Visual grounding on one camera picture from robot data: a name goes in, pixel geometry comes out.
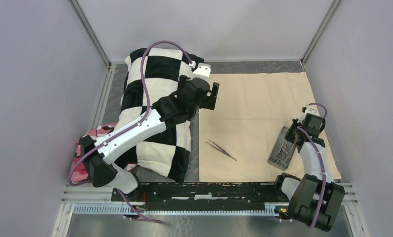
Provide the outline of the beige surgical wrap cloth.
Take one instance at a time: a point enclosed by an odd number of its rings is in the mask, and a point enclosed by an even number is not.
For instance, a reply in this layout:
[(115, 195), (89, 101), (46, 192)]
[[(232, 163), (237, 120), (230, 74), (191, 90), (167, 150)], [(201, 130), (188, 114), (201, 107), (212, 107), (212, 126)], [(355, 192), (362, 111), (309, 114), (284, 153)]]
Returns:
[(210, 79), (220, 87), (215, 109), (199, 112), (200, 181), (274, 181), (281, 170), (268, 158), (281, 129), (315, 101), (306, 74), (212, 74)]

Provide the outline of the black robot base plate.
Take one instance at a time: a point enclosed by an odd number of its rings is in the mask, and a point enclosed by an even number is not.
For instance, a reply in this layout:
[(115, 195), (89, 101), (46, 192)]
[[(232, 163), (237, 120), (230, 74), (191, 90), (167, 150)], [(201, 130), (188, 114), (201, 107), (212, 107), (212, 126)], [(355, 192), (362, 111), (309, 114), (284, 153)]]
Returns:
[(150, 182), (130, 194), (130, 202), (148, 202), (149, 211), (250, 211), (265, 203), (288, 203), (273, 182), (192, 183)]

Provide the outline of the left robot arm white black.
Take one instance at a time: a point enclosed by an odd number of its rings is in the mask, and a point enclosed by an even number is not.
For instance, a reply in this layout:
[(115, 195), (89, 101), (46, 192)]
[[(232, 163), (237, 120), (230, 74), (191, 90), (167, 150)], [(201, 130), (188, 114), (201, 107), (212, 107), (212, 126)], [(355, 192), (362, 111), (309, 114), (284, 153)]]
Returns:
[(115, 166), (116, 160), (140, 142), (190, 120), (198, 109), (214, 110), (219, 83), (210, 85), (201, 78), (181, 76), (179, 88), (153, 103), (148, 112), (121, 129), (93, 139), (79, 140), (80, 161), (93, 187), (110, 185), (121, 190), (130, 201), (142, 196), (142, 187), (134, 175)]

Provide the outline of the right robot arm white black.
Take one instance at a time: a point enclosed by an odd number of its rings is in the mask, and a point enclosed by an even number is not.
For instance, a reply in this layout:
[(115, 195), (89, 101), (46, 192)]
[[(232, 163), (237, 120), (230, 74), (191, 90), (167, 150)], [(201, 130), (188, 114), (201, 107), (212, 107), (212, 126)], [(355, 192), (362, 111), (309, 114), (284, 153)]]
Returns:
[(303, 166), (303, 178), (282, 173), (272, 188), (278, 201), (289, 199), (286, 215), (310, 228), (324, 232), (332, 229), (345, 196), (342, 186), (331, 177), (325, 159), (325, 142), (319, 137), (325, 118), (306, 113), (294, 119), (285, 140), (294, 144)]

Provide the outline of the metal surgical instrument tray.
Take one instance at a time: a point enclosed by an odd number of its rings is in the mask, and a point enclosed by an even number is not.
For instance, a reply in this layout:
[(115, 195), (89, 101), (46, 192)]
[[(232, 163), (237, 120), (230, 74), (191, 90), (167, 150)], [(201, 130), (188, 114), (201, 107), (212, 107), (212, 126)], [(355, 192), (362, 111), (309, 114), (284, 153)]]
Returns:
[(295, 144), (285, 140), (285, 135), (287, 134), (288, 130), (289, 128), (286, 126), (281, 129), (268, 158), (268, 164), (282, 171), (285, 171), (289, 167), (296, 149)]

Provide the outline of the steel tweezers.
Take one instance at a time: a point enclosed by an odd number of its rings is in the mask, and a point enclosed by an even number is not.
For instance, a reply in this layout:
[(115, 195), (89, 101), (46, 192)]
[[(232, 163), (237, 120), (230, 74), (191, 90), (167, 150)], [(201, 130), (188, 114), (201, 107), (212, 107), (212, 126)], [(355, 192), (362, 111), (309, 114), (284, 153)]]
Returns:
[(218, 144), (216, 144), (216, 143), (213, 142), (212, 140), (207, 139), (207, 140), (206, 140), (206, 143), (209, 144), (211, 147), (217, 149), (217, 150), (220, 151), (221, 153), (227, 155), (228, 157), (231, 157), (231, 155), (230, 155), (228, 152), (226, 152), (223, 148), (221, 148)]
[(220, 147), (218, 144), (216, 144), (215, 142), (213, 142), (212, 140), (207, 140), (205, 141), (208, 145), (210, 145), (212, 148), (214, 148), (215, 150), (217, 150), (218, 152), (224, 154), (225, 156), (231, 158), (232, 160), (234, 160), (235, 162), (237, 162), (237, 160), (232, 157), (226, 150), (224, 150), (222, 147)]

